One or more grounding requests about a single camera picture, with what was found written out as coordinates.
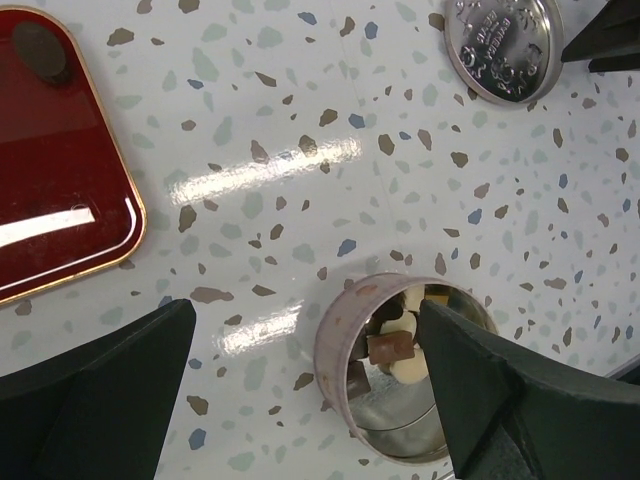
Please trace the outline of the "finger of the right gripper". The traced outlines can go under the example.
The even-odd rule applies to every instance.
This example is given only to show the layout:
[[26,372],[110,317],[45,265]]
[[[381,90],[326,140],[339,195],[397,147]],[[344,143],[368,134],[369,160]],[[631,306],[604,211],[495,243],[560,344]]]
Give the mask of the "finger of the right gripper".
[[639,70],[639,0],[611,0],[564,48],[561,61],[591,73]]

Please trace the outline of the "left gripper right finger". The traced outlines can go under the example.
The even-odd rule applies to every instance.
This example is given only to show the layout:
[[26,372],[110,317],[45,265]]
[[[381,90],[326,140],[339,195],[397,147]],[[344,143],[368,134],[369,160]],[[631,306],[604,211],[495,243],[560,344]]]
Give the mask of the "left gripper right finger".
[[638,478],[637,362],[591,374],[432,301],[418,333],[456,478]]

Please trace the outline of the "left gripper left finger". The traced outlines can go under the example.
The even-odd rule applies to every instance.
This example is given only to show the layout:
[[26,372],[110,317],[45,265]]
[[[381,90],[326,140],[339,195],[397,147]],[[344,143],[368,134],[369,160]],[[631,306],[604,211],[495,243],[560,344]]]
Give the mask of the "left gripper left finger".
[[151,479],[196,312],[173,300],[1,379],[4,479]]

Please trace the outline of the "white oval chocolate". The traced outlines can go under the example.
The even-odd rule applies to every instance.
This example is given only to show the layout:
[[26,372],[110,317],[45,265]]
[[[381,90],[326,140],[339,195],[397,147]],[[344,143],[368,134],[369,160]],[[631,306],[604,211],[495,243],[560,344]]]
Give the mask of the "white oval chocolate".
[[429,371],[425,357],[414,356],[411,359],[394,362],[389,367],[392,376],[401,384],[412,385],[428,377]]

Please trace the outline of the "round white printed chocolate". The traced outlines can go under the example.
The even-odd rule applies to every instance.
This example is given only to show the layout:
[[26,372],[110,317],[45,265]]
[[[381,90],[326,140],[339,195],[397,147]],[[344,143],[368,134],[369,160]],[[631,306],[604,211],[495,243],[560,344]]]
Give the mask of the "round white printed chocolate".
[[417,319],[413,312],[405,310],[402,316],[396,320],[385,321],[381,328],[380,334],[386,335],[399,331],[406,331],[415,336],[417,330]]

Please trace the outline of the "brown rectangular chocolate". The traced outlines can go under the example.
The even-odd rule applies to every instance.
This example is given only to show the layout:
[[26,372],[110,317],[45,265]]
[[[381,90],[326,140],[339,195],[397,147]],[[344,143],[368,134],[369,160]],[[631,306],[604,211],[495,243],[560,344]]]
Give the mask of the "brown rectangular chocolate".
[[390,364],[415,356],[413,336],[399,330],[367,338],[368,359],[372,365]]

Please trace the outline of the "white wedge chocolate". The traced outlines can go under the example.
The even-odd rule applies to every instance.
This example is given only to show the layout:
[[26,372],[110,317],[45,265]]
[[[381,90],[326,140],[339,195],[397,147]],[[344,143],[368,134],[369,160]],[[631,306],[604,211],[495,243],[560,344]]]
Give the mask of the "white wedge chocolate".
[[404,292],[404,308],[407,311],[416,312],[420,311],[421,302],[425,298],[425,289],[423,285],[415,285],[407,288]]

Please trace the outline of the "dark round chocolate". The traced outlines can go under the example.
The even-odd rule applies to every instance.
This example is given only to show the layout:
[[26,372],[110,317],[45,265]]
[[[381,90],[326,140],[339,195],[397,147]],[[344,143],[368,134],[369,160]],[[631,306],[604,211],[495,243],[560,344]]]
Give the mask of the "dark round chocolate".
[[405,296],[403,293],[394,295],[378,307],[372,318],[379,323],[398,320],[404,314]]

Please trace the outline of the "dark chocolate piece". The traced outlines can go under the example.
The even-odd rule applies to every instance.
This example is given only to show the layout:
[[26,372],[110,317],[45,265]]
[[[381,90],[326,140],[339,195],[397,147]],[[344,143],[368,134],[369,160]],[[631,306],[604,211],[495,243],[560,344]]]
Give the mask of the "dark chocolate piece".
[[352,361],[348,364],[346,391],[349,401],[366,395],[371,391],[364,363],[360,360]]

